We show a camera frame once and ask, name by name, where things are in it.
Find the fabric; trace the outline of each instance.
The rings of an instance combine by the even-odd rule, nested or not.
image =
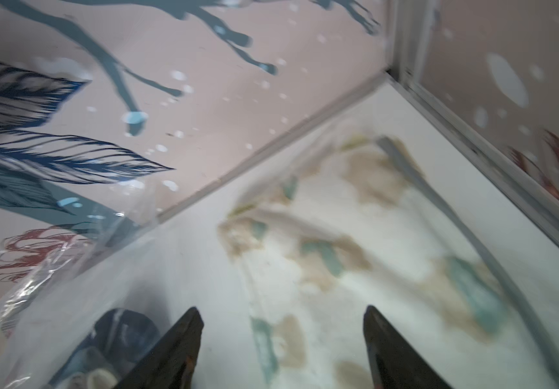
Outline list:
[[[269,387],[372,387],[370,304],[453,387],[552,387],[469,242],[368,137],[345,130],[218,228]]]

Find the blue leaf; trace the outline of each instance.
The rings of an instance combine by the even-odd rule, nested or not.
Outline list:
[[[0,129],[0,165],[57,183],[117,183],[172,170],[114,143],[20,129]]]
[[[57,205],[39,179],[0,166],[0,206],[47,208],[67,212]]]
[[[0,62],[0,128],[41,126],[84,84]]]

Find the metal frame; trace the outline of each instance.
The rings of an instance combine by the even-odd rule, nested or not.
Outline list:
[[[428,34],[423,23],[429,0],[392,0],[398,20],[394,31],[394,58],[390,75],[394,87],[442,135],[469,159],[524,214],[559,247],[559,201],[539,183],[517,167],[501,151],[465,121],[450,111],[439,99],[419,84],[415,77],[420,52],[427,50]]]

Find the transparent plastic sheet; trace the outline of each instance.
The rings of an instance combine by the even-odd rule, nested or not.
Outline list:
[[[360,110],[333,120],[218,229],[248,290],[268,386],[336,387],[347,377],[371,386],[361,333],[368,304],[453,387],[559,386],[559,355],[526,327],[540,327],[536,316],[519,314],[519,296],[393,166],[375,143],[384,129]],[[419,170],[400,140],[395,148]]]
[[[143,354],[181,314],[170,312],[174,305],[162,271],[153,187],[141,181],[112,187],[122,204],[116,217],[60,226],[77,235],[50,252],[0,300],[0,388],[49,387],[56,374],[69,375],[59,370],[64,365],[73,369],[70,365],[78,361],[68,359],[87,346],[88,335],[98,331],[104,337],[95,328],[98,320],[113,328],[126,321],[124,326],[138,332],[135,352]],[[122,354],[113,347],[113,353]],[[97,367],[106,363],[101,360]],[[132,368],[122,360],[108,365],[118,380],[119,371]]]

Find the plastic bag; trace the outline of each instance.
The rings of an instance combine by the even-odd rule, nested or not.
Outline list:
[[[110,331],[125,325],[124,330],[138,330],[142,344],[128,362],[118,360],[122,350],[110,348],[119,356],[111,358],[108,369],[100,370],[103,374],[95,379],[112,387],[113,377],[122,378],[118,371],[130,370],[182,314],[171,312],[177,304],[169,301],[174,294],[161,271],[164,255],[161,229],[154,228],[152,188],[139,182],[115,188],[127,201],[128,211],[116,214],[122,222],[106,225],[97,220],[91,231],[83,231],[85,236],[77,235],[50,253],[0,300],[0,388],[60,383],[70,375],[62,370],[78,364],[72,359],[76,355],[78,360],[81,346],[99,343],[89,338],[106,339]],[[98,321],[108,322],[102,331],[106,335],[100,334]],[[90,356],[86,353],[81,360],[91,360]]]

